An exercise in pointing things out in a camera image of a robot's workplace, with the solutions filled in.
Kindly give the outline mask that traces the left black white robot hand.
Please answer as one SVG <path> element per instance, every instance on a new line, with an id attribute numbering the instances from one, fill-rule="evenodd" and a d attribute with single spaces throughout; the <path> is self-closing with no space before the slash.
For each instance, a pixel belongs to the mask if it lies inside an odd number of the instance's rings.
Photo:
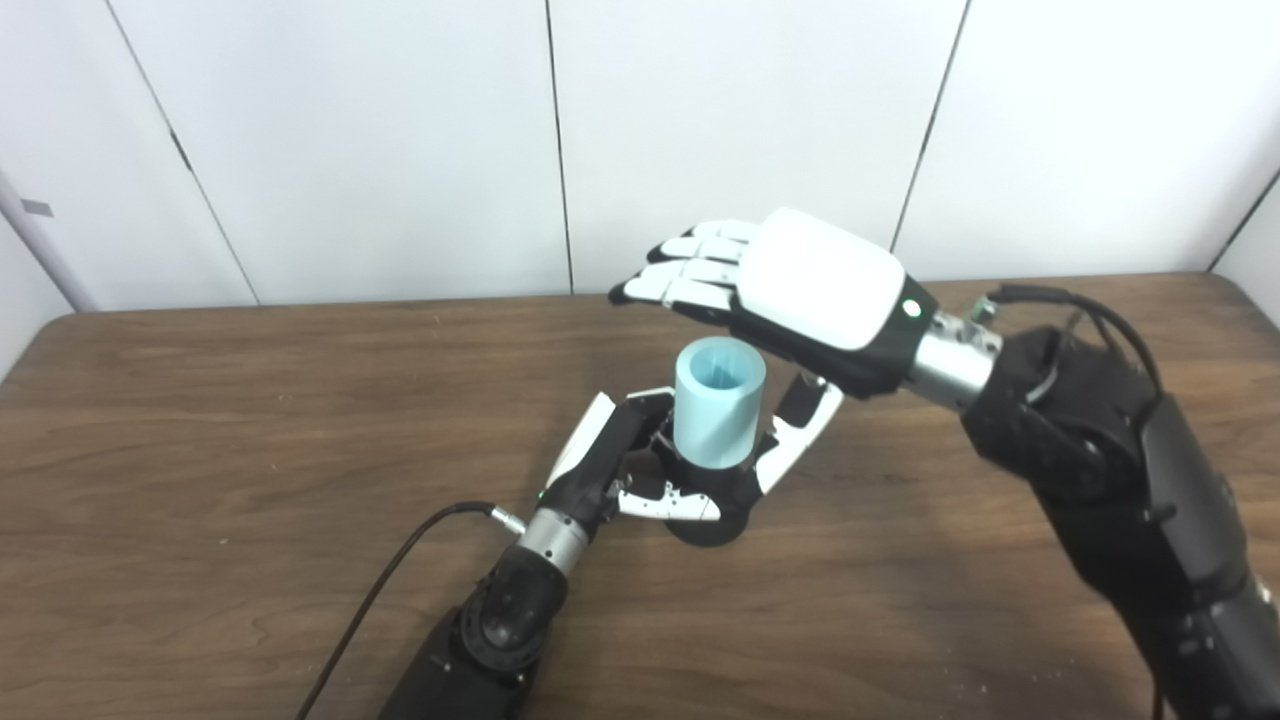
<path id="1" fill-rule="evenodd" d="M 617 515 L 664 523 L 727 519 L 699 470 L 675 447 L 675 391 L 645 389 L 616 401 L 596 395 L 566 441 L 518 546 L 567 575 L 600 527 Z"/>

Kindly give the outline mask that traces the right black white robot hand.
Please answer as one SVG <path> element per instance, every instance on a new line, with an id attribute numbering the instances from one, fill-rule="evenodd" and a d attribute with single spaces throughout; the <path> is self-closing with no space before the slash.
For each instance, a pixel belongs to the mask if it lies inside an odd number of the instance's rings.
<path id="1" fill-rule="evenodd" d="M 755 475 L 767 495 L 845 397 L 908 380 L 937 302 L 888 250 L 792 209 L 756 224 L 703 222 L 666 240 L 608 293 L 708 325 L 803 370 L 799 406 L 780 405 Z"/>

